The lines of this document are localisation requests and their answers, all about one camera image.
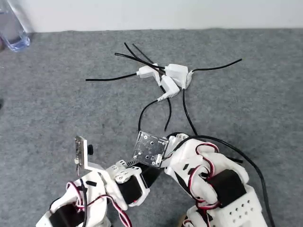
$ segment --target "water bottle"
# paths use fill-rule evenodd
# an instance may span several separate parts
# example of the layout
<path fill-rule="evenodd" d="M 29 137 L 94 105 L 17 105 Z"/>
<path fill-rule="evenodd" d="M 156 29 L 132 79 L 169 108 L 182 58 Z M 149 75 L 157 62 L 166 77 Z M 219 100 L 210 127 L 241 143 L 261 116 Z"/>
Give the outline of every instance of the water bottle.
<path fill-rule="evenodd" d="M 19 52 L 30 44 L 23 26 L 6 0 L 0 0 L 0 37 L 14 52 Z"/>

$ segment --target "black cable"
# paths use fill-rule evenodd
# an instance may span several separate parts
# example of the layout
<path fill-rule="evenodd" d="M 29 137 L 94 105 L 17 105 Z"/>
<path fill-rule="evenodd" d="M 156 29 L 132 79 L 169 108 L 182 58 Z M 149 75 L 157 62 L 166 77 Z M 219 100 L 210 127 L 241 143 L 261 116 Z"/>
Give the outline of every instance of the black cable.
<path fill-rule="evenodd" d="M 131 53 L 136 59 L 140 59 L 132 50 L 131 48 L 128 47 L 128 45 L 126 43 L 124 43 L 125 47 L 128 49 L 129 53 Z"/>
<path fill-rule="evenodd" d="M 275 227 L 275 222 L 273 219 L 273 216 L 271 214 L 271 210 L 270 210 L 270 206 L 269 206 L 269 200 L 268 200 L 268 194 L 267 194 L 267 189 L 266 189 L 266 183 L 265 183 L 265 179 L 264 176 L 261 172 L 261 170 L 258 168 L 258 166 L 240 149 L 236 148 L 235 146 L 225 142 L 224 140 L 218 139 L 216 137 L 211 137 L 211 136 L 205 136 L 205 135 L 196 135 L 196 136 L 190 136 L 184 140 L 182 140 L 175 148 L 173 151 L 176 151 L 177 149 L 179 149 L 186 141 L 191 140 L 191 139 L 207 139 L 207 140 L 213 140 L 219 143 L 222 143 L 224 145 L 226 145 L 227 147 L 231 148 L 232 150 L 234 150 L 235 152 L 237 152 L 238 154 L 240 154 L 245 160 L 247 160 L 256 170 L 256 172 L 259 175 L 259 178 L 261 180 L 261 185 L 262 185 L 262 191 L 263 191 L 263 198 L 264 198 L 264 203 L 265 203 L 265 208 L 266 208 L 266 212 L 268 215 L 268 219 L 269 222 L 271 224 L 272 227 Z"/>
<path fill-rule="evenodd" d="M 143 55 L 143 57 L 144 58 L 146 58 L 146 60 L 147 61 L 149 61 L 150 62 L 150 64 L 154 64 L 155 62 L 154 61 L 152 61 L 149 57 L 147 57 L 147 55 L 146 54 L 144 54 L 143 53 L 143 51 L 142 50 L 140 50 L 139 49 L 139 47 L 137 47 L 135 44 L 133 44 L 133 46 L 137 49 L 137 51 L 139 51 L 140 52 L 140 54 L 142 54 Z M 165 74 L 165 71 L 163 70 L 163 69 L 159 69 L 159 71 L 161 71 L 162 73 L 161 73 L 161 75 L 164 75 Z"/>
<path fill-rule="evenodd" d="M 164 90 L 164 87 L 163 86 L 160 86 L 161 90 L 163 91 L 163 93 L 165 93 L 165 90 Z M 165 127 L 164 127 L 164 131 L 166 131 L 167 129 L 167 126 L 169 125 L 169 121 L 170 121 L 170 118 L 171 118 L 171 102 L 170 102 L 170 99 L 167 98 L 167 102 L 169 104 L 169 117 L 166 121 L 166 124 L 165 124 Z"/>
<path fill-rule="evenodd" d="M 125 57 L 125 58 L 128 58 L 128 59 L 132 59 L 132 60 L 134 60 L 134 61 L 141 62 L 141 63 L 143 63 L 143 64 L 145 64 L 145 65 L 148 65 L 149 67 L 151 67 L 152 69 L 156 70 L 157 72 L 159 72 L 159 73 L 161 73 L 161 74 L 162 74 L 162 72 L 161 72 L 160 70 L 158 70 L 158 69 L 165 69 L 163 66 L 156 66 L 156 65 L 150 64 L 150 63 L 148 63 L 148 62 L 146 62 L 146 61 L 143 61 L 143 60 L 141 60 L 141 59 L 137 59 L 137 58 L 135 58 L 135 57 L 129 56 L 129 55 L 127 55 L 127 54 L 115 53 L 115 55 L 116 55 L 116 56 L 120 56 L 120 57 Z"/>
<path fill-rule="evenodd" d="M 86 188 L 84 186 L 83 180 L 82 178 L 80 178 L 80 182 L 81 182 L 81 188 L 83 191 L 83 200 L 84 200 L 84 220 L 83 220 L 83 225 L 82 227 L 86 227 L 86 223 L 87 223 L 87 194 L 86 194 Z"/>
<path fill-rule="evenodd" d="M 189 124 L 190 124 L 190 127 L 191 127 L 192 130 L 194 131 L 194 134 L 197 135 L 198 133 L 197 133 L 197 131 L 196 131 L 196 129 L 195 129 L 193 123 L 191 122 L 191 119 L 190 119 L 190 117 L 189 117 L 189 115 L 188 115 L 187 108 L 186 108 L 186 105 L 185 105 L 185 89 L 183 89 L 183 108 L 184 108 L 184 112 L 185 112 L 185 115 L 186 115 L 186 117 L 187 117 L 187 120 L 188 120 L 188 122 L 189 122 Z"/>
<path fill-rule="evenodd" d="M 192 71 L 194 72 L 194 71 L 219 70 L 219 69 L 223 69 L 223 68 L 226 68 L 226 67 L 228 67 L 228 66 L 231 66 L 231 65 L 233 65 L 233 64 L 236 64 L 236 63 L 238 63 L 238 62 L 240 62 L 240 61 L 242 61 L 242 58 L 240 58 L 240 59 L 238 59 L 238 60 L 236 60 L 236 61 L 234 61 L 234 62 L 232 62 L 232 63 L 229 63 L 229 64 L 227 64 L 227 65 L 223 65 L 223 66 L 219 66 L 219 67 L 214 67 L 214 68 L 195 69 L 195 70 L 192 70 Z"/>
<path fill-rule="evenodd" d="M 141 111 L 141 114 L 140 114 L 140 117 L 139 117 L 139 121 L 138 121 L 138 131 L 141 131 L 141 120 L 142 120 L 142 117 L 143 117 L 143 113 L 144 111 L 152 104 L 156 103 L 158 100 L 154 100 L 152 101 L 151 103 L 149 103 L 146 107 L 143 108 L 143 110 Z"/>
<path fill-rule="evenodd" d="M 146 60 L 148 60 L 148 61 L 150 62 L 150 64 L 154 64 L 154 61 L 152 61 L 149 57 L 147 57 L 147 56 L 143 53 L 143 51 L 141 51 L 135 44 L 133 44 L 133 46 L 134 46 L 134 48 L 137 49 L 137 51 L 140 52 L 140 54 L 142 54 L 142 55 L 144 56 L 144 58 L 146 58 Z"/>
<path fill-rule="evenodd" d="M 61 198 L 61 197 L 59 197 L 59 198 L 55 199 L 54 201 L 52 201 L 51 204 L 49 205 L 49 209 L 51 209 L 52 204 L 53 204 L 54 202 L 56 202 L 58 199 L 60 199 L 60 198 Z"/>
<path fill-rule="evenodd" d="M 132 76 L 136 76 L 136 75 L 137 75 L 137 73 L 132 73 L 132 74 L 121 76 L 121 77 L 107 78 L 107 79 L 85 79 L 85 81 L 113 81 L 113 80 L 123 79 L 123 78 L 132 77 Z"/>
<path fill-rule="evenodd" d="M 127 45 L 127 43 L 124 43 L 124 45 L 126 46 L 126 48 L 128 49 L 128 51 L 137 59 L 140 59 Z M 133 44 L 133 46 L 151 63 L 151 64 L 154 64 L 154 62 L 152 62 L 144 53 L 143 51 L 141 51 L 135 44 Z M 163 88 L 163 86 L 160 86 L 161 90 L 163 91 L 163 93 L 165 93 L 165 90 Z M 171 118 L 171 102 L 170 102 L 170 99 L 167 98 L 167 102 L 169 104 L 169 117 L 167 119 L 167 122 L 165 124 L 165 127 L 164 127 L 164 131 L 166 131 L 167 127 L 168 127 L 168 124 L 169 124 L 169 121 L 170 121 L 170 118 Z"/>

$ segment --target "white connector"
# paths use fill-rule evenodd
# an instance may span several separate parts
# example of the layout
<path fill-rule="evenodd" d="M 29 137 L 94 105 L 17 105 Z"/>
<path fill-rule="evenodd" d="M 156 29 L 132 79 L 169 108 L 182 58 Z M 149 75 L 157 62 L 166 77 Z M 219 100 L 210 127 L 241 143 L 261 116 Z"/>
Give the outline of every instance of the white connector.
<path fill-rule="evenodd" d="M 191 81 L 192 73 L 190 75 L 190 80 L 188 80 L 188 67 L 184 65 L 169 64 L 165 67 L 165 73 L 182 89 L 186 89 Z"/>
<path fill-rule="evenodd" d="M 139 70 L 137 71 L 137 75 L 142 79 L 148 78 L 148 77 L 154 77 L 158 86 L 161 86 L 159 73 L 147 65 L 139 68 Z"/>
<path fill-rule="evenodd" d="M 157 99 L 158 102 L 166 98 L 172 98 L 180 91 L 173 79 L 166 75 L 162 76 L 161 85 L 163 86 L 165 93 Z"/>

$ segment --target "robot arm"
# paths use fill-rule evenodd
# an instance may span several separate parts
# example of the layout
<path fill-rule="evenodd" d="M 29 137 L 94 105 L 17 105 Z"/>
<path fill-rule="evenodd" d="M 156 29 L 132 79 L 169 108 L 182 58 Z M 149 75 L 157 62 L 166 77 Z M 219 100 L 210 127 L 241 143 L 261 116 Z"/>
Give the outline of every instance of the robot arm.
<path fill-rule="evenodd" d="M 132 224 L 124 212 L 129 207 L 139 206 L 150 192 L 150 186 L 160 174 L 159 169 L 132 162 L 118 161 L 108 169 L 88 161 L 87 141 L 76 137 L 77 172 L 85 168 L 91 172 L 81 178 L 87 197 L 86 227 L 110 227 L 106 217 L 107 199 L 118 211 L 126 227 Z M 84 192 L 80 179 L 68 182 L 66 193 L 55 200 L 50 209 L 42 216 L 36 227 L 77 227 L 84 221 Z"/>
<path fill-rule="evenodd" d="M 246 170 L 223 154 L 216 145 L 188 136 L 169 138 L 161 167 L 195 200 L 187 211 L 186 227 L 266 227 L 254 189 L 247 185 Z"/>

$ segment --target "gray carpet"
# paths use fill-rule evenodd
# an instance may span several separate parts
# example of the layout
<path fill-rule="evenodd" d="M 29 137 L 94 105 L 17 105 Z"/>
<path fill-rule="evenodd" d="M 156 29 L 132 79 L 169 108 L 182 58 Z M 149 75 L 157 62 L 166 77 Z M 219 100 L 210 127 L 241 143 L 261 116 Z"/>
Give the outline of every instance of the gray carpet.
<path fill-rule="evenodd" d="M 199 134 L 234 144 L 260 167 L 276 226 L 302 226 L 302 40 L 300 29 L 63 32 L 34 34 L 22 53 L 1 51 L 0 226 L 34 226 L 64 193 L 66 182 L 77 178 L 75 135 L 94 145 L 92 159 L 103 167 L 131 158 L 140 111 L 161 95 L 155 81 L 85 82 L 137 70 L 138 63 L 114 56 L 127 53 L 123 42 L 138 44 L 162 65 L 190 69 L 244 59 L 223 70 L 195 73 L 186 94 L 189 114 Z M 147 110 L 142 129 L 159 136 L 192 133 L 181 93 L 171 102 L 167 132 L 166 102 Z M 264 205 L 257 174 L 244 166 Z M 162 174 L 144 204 L 127 213 L 134 227 L 176 226 L 192 205 Z M 122 226 L 112 208 L 109 216 Z"/>

